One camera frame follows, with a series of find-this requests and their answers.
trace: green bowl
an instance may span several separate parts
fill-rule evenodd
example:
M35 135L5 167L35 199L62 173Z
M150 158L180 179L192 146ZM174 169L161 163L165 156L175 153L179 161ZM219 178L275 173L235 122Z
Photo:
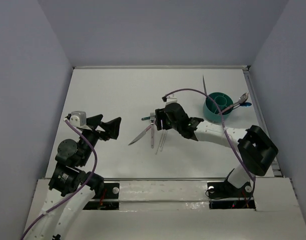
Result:
M224 110L225 108L233 104L233 100L228 95L222 92L220 93L213 92L209 94L209 96L210 98L215 100L215 102L218 104L221 110ZM224 120L228 118L231 112L232 112L232 109L226 111L223 114ZM216 105L209 98L207 98L203 104L203 113L204 113L204 117L212 123L216 123L216 122L219 123L222 121L221 115L218 114Z

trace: gray wall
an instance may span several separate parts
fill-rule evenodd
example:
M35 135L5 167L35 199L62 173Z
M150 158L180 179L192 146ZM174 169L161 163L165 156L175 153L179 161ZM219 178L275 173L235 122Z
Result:
M250 65L287 0L39 0L74 66Z
M0 239L22 234L71 64L36 0L0 0Z
M290 0L251 67L278 161L306 220L306 0Z

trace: white tabletop panel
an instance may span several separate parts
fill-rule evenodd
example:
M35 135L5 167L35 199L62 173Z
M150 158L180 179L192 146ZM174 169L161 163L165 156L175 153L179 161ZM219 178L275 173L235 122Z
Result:
M223 92L235 102L248 92L241 69L75 69L69 86L62 119L72 111L85 111L88 117L103 114L104 122L121 117L117 140L99 141L95 147L99 163L96 173L105 178L224 178L238 165L231 149L210 142L184 139L169 130L162 152L156 153L162 131L155 131L155 148L150 146L150 131L135 144L128 143L149 124L141 121L155 109L163 108L161 97L180 88L203 91L204 75L207 92ZM203 117L204 97L195 92L176 94L187 114ZM254 107L234 110L227 127L249 128L258 125ZM65 139L78 136L61 121L46 177L55 169L57 146ZM94 157L83 168L90 171ZM271 168L266 174L273 176Z
M39 215L48 183L38 181L26 227ZM83 210L66 239L306 240L306 226L289 179L258 178L256 211L209 209L206 184L120 182L119 210Z

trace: spoon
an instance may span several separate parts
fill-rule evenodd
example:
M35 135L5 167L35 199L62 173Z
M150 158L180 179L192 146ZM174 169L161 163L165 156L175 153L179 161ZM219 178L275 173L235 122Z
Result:
M227 108L225 108L223 111L222 111L222 114L227 112L228 110L230 110L231 108L237 106L237 105L241 105L243 103L245 103L248 99L248 92L244 93L239 99L237 102L233 103L232 105L228 106Z

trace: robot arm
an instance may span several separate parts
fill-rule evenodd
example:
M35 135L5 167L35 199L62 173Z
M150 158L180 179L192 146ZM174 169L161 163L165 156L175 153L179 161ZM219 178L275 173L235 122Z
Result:
M186 139L230 147L221 126L202 118L190 118L182 106L176 102L175 96L165 100L165 108L155 110L157 130L175 129ZM251 175L264 176L278 153L277 147L264 131L253 125L249 129L227 127L226 132ZM218 190L219 195L229 198L244 189L249 180L249 175L240 164L228 174L223 186L220 186Z
M65 120L71 127L82 130L78 142L72 139L62 141L57 149L57 161L49 190L40 216L28 227L21 239L25 240L64 240L77 215L95 195L100 196L104 188L104 178L85 173L78 169L86 165L91 144L95 147L98 140L117 139L121 118L102 122L103 115L86 118L83 111L74 111ZM96 130L100 126L104 131ZM85 185L79 192L78 186Z

